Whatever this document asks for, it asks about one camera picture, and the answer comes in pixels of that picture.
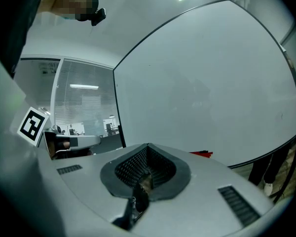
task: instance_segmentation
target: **floor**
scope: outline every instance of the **floor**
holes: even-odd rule
[[[290,151],[289,154],[287,155],[287,158],[285,160],[285,162],[283,163],[282,167],[280,168],[280,171],[278,172],[278,174],[276,175],[276,180],[273,183],[273,192],[272,195],[270,196],[271,199],[275,199],[275,193],[278,192],[286,177],[287,174],[290,170],[291,164],[293,162],[293,158],[294,158],[294,154],[295,154],[295,150],[296,150],[296,145],[294,145]],[[248,179],[250,172],[252,170],[253,164],[249,164],[243,167],[239,167],[236,169],[233,169],[236,173],[238,173],[239,175],[241,175],[242,177]],[[261,190],[263,190],[263,181],[260,182],[259,186],[258,186]],[[279,199],[279,201],[283,198],[289,197],[291,195],[294,194],[296,189],[296,168],[294,170],[293,176],[288,184],[288,186],[286,187],[284,193],[282,194],[281,198]]]

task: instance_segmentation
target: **black grille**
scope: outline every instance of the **black grille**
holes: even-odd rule
[[[184,161],[149,143],[106,163],[100,177],[113,196],[132,198],[142,186],[149,201],[157,201],[179,194],[189,183],[191,172]]]
[[[176,167],[170,160],[156,150],[145,147],[120,163],[115,169],[115,174],[123,183],[134,188],[145,170],[151,173],[153,188],[169,181],[176,173]]]
[[[58,171],[58,173],[60,175],[62,175],[62,174],[73,172],[73,171],[76,171],[76,170],[79,170],[79,169],[82,169],[82,167],[80,165],[72,165],[72,166],[69,166],[69,167],[58,168],[57,171]]]
[[[253,223],[260,217],[232,186],[220,188],[218,191],[244,227]]]

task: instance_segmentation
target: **glass partition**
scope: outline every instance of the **glass partition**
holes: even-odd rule
[[[54,117],[63,134],[118,134],[112,69],[65,59],[56,80]]]

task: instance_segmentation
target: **whiteboard frame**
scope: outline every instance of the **whiteboard frame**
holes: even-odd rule
[[[164,25],[168,24],[169,22],[171,22],[172,20],[192,11],[192,10],[195,10],[195,9],[198,9],[198,8],[202,8],[202,7],[205,7],[207,5],[211,5],[211,4],[214,4],[214,3],[218,3],[218,2],[223,2],[223,1],[230,1],[232,2],[233,4],[237,5],[239,8],[241,8],[242,10],[244,10],[245,12],[247,12],[250,16],[252,16],[266,31],[267,33],[272,37],[272,39],[275,41],[275,43],[277,44],[278,48],[280,49],[281,53],[283,54],[289,68],[290,68],[290,71],[292,73],[292,76],[293,76],[293,80],[294,80],[294,83],[295,83],[295,87],[296,87],[296,71],[293,67],[290,66],[290,63],[288,62],[288,59],[286,57],[286,55],[284,54],[284,51],[282,50],[280,44],[277,42],[277,40],[275,39],[275,37],[272,35],[272,33],[265,27],[265,25],[259,20],[257,19],[253,14],[251,14],[250,12],[248,12],[246,9],[244,9],[243,7],[241,7],[240,5],[236,4],[234,1],[232,0],[218,0],[218,1],[214,1],[214,2],[209,2],[209,3],[206,3],[206,4],[203,4],[203,5],[200,5],[200,6],[197,6],[197,7],[194,7],[194,8],[191,8],[185,12],[182,12],[181,14],[169,19],[168,21],[166,21],[165,23],[163,23],[162,25],[160,25],[159,27],[157,27],[156,29],[154,29],[151,33],[149,33],[146,37],[144,37],[140,42],[138,42],[125,56],[124,58],[117,64],[117,66],[113,69],[113,81],[114,81],[114,92],[115,92],[115,98],[116,98],[116,107],[117,107],[117,113],[118,113],[118,119],[119,119],[119,124],[120,124],[120,129],[122,130],[123,129],[123,126],[122,126],[122,120],[120,119],[120,115],[119,115],[119,109],[118,109],[118,99],[117,99],[117,95],[116,95],[116,88],[115,88],[115,70],[118,68],[118,66],[124,61],[124,59],[137,47],[139,46],[145,39],[147,39],[150,35],[152,35],[154,32],[156,32],[157,30],[159,30],[161,27],[163,27]],[[291,138],[290,140],[288,140],[286,143],[284,143],[283,145],[281,145],[280,147],[278,148],[275,148],[274,150],[264,154],[263,156],[260,156],[260,157],[257,157],[257,158],[254,158],[252,160],[249,160],[249,161],[245,161],[245,162],[242,162],[242,163],[239,163],[239,164],[235,164],[235,165],[231,165],[229,166],[230,168],[237,168],[237,167],[241,167],[241,166],[245,166],[245,165],[248,165],[250,163],[253,163],[254,161],[256,160],[259,160],[267,155],[270,155],[270,154],[273,154],[274,152],[278,151],[279,149],[281,149],[282,147],[284,147],[285,145],[291,143],[293,140],[296,139],[296,135]]]

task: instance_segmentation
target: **mesh grille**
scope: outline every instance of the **mesh grille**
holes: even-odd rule
[[[219,188],[218,191],[244,227],[250,225],[259,218],[258,213],[232,186]]]
[[[169,181],[176,173],[175,165],[154,149],[147,155],[149,171],[152,175],[152,187],[156,188]]]
[[[154,149],[146,147],[120,163],[115,169],[115,174],[123,183],[134,188],[145,170],[151,173],[153,188],[169,181],[176,173],[176,167],[170,160]]]
[[[80,165],[72,165],[72,166],[69,166],[69,167],[58,168],[57,171],[58,171],[58,173],[60,175],[62,175],[62,174],[73,172],[73,171],[76,171],[76,170],[79,170],[79,169],[82,169],[82,167]]]

